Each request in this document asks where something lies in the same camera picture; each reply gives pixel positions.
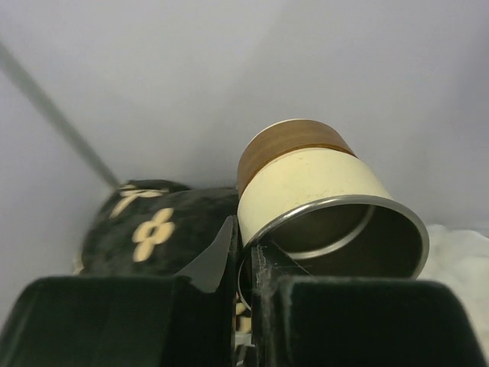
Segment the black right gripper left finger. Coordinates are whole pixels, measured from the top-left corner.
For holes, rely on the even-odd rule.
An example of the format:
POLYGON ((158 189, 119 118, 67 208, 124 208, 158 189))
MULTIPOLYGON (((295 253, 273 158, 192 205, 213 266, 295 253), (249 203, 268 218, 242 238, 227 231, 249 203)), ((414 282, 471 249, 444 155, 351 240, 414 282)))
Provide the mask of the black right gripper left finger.
POLYGON ((238 225, 170 276, 40 278, 1 331, 3 366, 233 366, 238 225))

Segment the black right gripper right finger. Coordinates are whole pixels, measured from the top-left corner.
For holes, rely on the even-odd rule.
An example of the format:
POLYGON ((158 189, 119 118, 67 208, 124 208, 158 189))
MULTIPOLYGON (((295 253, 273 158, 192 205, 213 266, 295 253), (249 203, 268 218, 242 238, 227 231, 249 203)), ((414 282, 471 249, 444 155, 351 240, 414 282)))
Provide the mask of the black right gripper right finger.
POLYGON ((260 366, 486 366, 459 299, 432 281, 314 278, 275 245, 251 252, 260 366))

